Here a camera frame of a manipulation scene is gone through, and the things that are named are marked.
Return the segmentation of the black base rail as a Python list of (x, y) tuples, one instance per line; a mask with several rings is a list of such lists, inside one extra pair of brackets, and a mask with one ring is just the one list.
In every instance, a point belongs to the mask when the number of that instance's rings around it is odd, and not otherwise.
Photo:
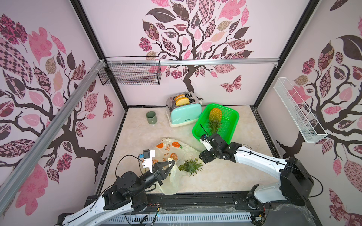
[(131, 204), (133, 213), (155, 212), (157, 208), (166, 210), (186, 209), (190, 207), (234, 207), (247, 212), (262, 212), (264, 206), (273, 203), (286, 203), (286, 200), (258, 201), (250, 191), (180, 193), (175, 195), (152, 194), (146, 191), (137, 194), (120, 193), (109, 189), (100, 196), (89, 196), (85, 207), (93, 207), (98, 199), (104, 200), (101, 209), (116, 210), (126, 204)]

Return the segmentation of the large pineapple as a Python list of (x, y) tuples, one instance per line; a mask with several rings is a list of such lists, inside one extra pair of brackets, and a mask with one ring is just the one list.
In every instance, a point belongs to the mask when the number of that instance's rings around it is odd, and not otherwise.
[(190, 176), (194, 176), (202, 170), (202, 162), (198, 158), (187, 160), (178, 169), (187, 172)]

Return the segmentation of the green ceramic cup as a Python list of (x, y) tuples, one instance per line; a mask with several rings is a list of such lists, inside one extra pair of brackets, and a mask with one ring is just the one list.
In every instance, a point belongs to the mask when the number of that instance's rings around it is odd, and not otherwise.
[(149, 111), (146, 113), (146, 118), (149, 124), (154, 125), (157, 123), (157, 116), (154, 111)]

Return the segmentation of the bread slice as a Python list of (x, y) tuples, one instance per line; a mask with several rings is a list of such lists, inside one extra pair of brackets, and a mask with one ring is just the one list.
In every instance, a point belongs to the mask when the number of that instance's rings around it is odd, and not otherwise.
[(184, 94), (178, 95), (176, 97), (173, 98), (174, 101), (177, 101), (180, 98), (185, 98), (186, 96)]
[(187, 104), (189, 104), (189, 103), (190, 103), (190, 101), (189, 101), (189, 99), (186, 98), (186, 97), (178, 98), (178, 99), (176, 99), (176, 101), (175, 101), (176, 106), (187, 105)]

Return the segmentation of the green plastic basket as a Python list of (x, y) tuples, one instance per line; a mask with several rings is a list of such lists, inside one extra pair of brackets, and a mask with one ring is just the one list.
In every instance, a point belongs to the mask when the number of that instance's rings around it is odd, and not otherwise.
[(200, 140), (202, 135), (211, 136), (217, 133), (230, 143), (238, 121), (239, 113), (236, 110), (219, 104), (208, 104), (193, 127), (192, 134)]

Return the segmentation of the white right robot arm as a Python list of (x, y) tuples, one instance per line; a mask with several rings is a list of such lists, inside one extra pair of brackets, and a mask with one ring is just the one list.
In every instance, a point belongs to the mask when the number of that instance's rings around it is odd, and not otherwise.
[(206, 148), (199, 155), (204, 163), (215, 159), (232, 161), (251, 166), (277, 179), (274, 184), (256, 184), (251, 188), (246, 197), (250, 208), (256, 210), (260, 204), (276, 201), (289, 201), (296, 206), (306, 205), (314, 180), (300, 160), (275, 158), (255, 152), (242, 144), (228, 144), (219, 134), (202, 135), (200, 142)]

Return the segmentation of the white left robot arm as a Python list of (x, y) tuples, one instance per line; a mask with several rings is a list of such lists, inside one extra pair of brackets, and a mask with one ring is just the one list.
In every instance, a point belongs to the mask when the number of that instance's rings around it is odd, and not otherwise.
[(162, 185), (175, 161), (159, 162), (152, 171), (137, 176), (128, 171), (98, 198), (76, 213), (60, 214), (58, 226), (100, 226), (108, 220), (133, 211), (143, 211), (148, 205), (146, 190), (155, 184)]

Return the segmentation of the aluminium frame bar left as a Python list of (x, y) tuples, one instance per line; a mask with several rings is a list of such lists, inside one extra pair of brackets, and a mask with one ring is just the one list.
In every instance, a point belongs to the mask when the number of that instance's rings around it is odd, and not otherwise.
[(100, 59), (91, 67), (86, 77), (79, 84), (79, 87), (73, 92), (68, 101), (65, 102), (50, 125), (46, 127), (45, 131), (39, 136), (31, 150), (24, 155), (17, 167), (11, 172), (7, 180), (5, 180), (1, 187), (1, 213), (5, 211), (10, 201), (16, 196), (20, 187), (35, 168), (35, 165), (39, 162), (44, 152), (48, 149), (50, 143), (54, 140), (76, 105), (80, 102), (84, 93), (96, 79), (98, 71), (105, 65), (105, 60)]

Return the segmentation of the mint green toaster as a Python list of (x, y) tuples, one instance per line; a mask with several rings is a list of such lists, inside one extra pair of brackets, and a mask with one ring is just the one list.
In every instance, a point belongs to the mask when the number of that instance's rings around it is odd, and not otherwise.
[[(187, 105), (176, 106), (174, 97), (184, 94), (189, 99), (190, 103)], [(172, 128), (188, 125), (196, 122), (202, 113), (202, 102), (193, 92), (183, 92), (171, 96), (166, 101), (167, 118), (169, 125)]]

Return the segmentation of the aluminium frame bar back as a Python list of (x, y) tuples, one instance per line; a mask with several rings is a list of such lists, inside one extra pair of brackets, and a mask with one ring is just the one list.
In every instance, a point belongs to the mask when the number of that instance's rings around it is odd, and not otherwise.
[(188, 65), (249, 65), (249, 64), (273, 64), (279, 63), (279, 58), (243, 58), (243, 59), (186, 59), (186, 60), (136, 60), (111, 58), (109, 64), (160, 64), (161, 66), (188, 66)]

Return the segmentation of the front bread slice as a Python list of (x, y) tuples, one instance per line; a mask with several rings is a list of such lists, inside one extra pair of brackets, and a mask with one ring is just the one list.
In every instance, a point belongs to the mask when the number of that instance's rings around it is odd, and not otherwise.
[(176, 106), (187, 105), (187, 104), (189, 104), (189, 103), (190, 103), (190, 101), (189, 101), (189, 99), (186, 98), (186, 97), (178, 98), (178, 99), (176, 99), (176, 101), (175, 101)]

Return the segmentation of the aluminium frame bar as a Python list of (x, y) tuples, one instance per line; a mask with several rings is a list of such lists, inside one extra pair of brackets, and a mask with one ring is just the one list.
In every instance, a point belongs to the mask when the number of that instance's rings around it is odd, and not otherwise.
[(50, 143), (54, 140), (76, 105), (80, 102), (84, 93), (96, 79), (98, 71), (105, 65), (105, 60), (100, 59), (91, 67), (86, 77), (79, 84), (79, 87), (73, 92), (68, 101), (65, 102), (50, 125), (46, 127), (45, 131), (39, 136), (31, 150), (24, 155), (17, 167), (11, 172), (7, 180), (5, 180), (1, 187), (1, 213), (5, 211), (10, 201), (16, 196), (20, 187), (35, 168), (35, 165), (39, 162), (44, 152), (48, 149)]
[(186, 60), (136, 60), (111, 58), (109, 64), (160, 64), (161, 66), (188, 66), (188, 65), (249, 65), (249, 64), (273, 64), (279, 63), (279, 58), (243, 58), (243, 59), (186, 59)]

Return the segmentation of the small pineapple in basket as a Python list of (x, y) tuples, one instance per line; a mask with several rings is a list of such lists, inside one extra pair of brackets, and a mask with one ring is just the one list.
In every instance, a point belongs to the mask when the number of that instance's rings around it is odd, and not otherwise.
[(212, 134), (218, 133), (221, 128), (222, 111), (219, 108), (214, 108), (209, 113), (208, 127)]

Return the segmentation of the back bread slice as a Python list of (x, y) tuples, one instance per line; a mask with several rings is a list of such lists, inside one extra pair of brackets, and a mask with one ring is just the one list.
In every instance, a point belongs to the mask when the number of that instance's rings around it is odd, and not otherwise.
[(178, 95), (176, 97), (173, 98), (174, 101), (177, 101), (180, 98), (185, 98), (186, 96), (184, 94)]

